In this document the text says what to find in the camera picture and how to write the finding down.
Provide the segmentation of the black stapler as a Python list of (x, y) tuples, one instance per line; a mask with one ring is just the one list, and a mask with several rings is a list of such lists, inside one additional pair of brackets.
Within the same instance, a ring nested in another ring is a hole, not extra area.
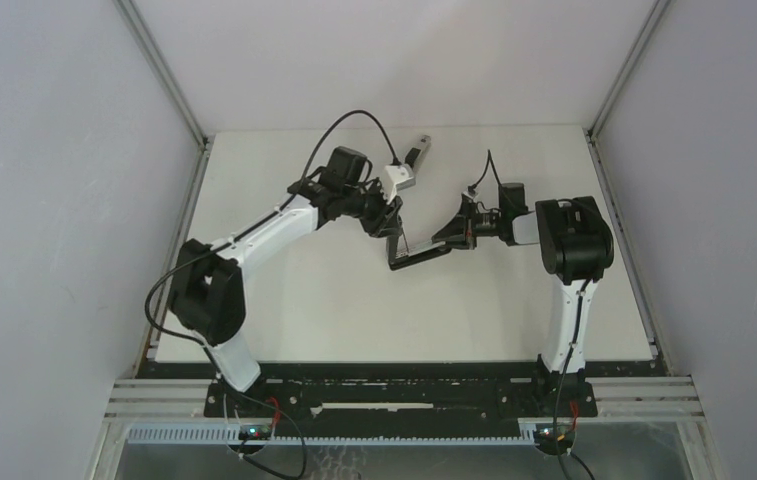
[(451, 249), (444, 242), (428, 240), (411, 244), (406, 237), (401, 218), (396, 220), (396, 226), (396, 232), (388, 236), (385, 242), (387, 265), (391, 271), (398, 271), (451, 253)]

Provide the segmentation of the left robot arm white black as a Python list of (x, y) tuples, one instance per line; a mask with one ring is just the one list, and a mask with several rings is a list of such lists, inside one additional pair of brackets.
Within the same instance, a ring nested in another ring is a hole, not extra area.
[(326, 165), (289, 186), (284, 201), (254, 224), (212, 243), (190, 239), (179, 251), (168, 309), (201, 344), (231, 387), (228, 404), (244, 417), (259, 414), (267, 401), (265, 388), (255, 383), (259, 363), (241, 332), (246, 280), (279, 251), (340, 217), (358, 220), (370, 237), (393, 235), (399, 193), (414, 184), (415, 173), (395, 160), (364, 180), (368, 163), (362, 153), (337, 147)]

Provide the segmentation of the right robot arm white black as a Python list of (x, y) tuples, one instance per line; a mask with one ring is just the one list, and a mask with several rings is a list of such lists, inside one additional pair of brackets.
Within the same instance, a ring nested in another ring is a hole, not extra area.
[(592, 196), (526, 204), (525, 185), (498, 186), (498, 206), (485, 210), (472, 191), (462, 195), (451, 220), (432, 235), (440, 251), (473, 250), (481, 237), (508, 246), (537, 245), (554, 282), (546, 343), (538, 355), (532, 402), (546, 416), (559, 415), (572, 400), (569, 387), (584, 381), (584, 340), (597, 284), (613, 264), (613, 233)]

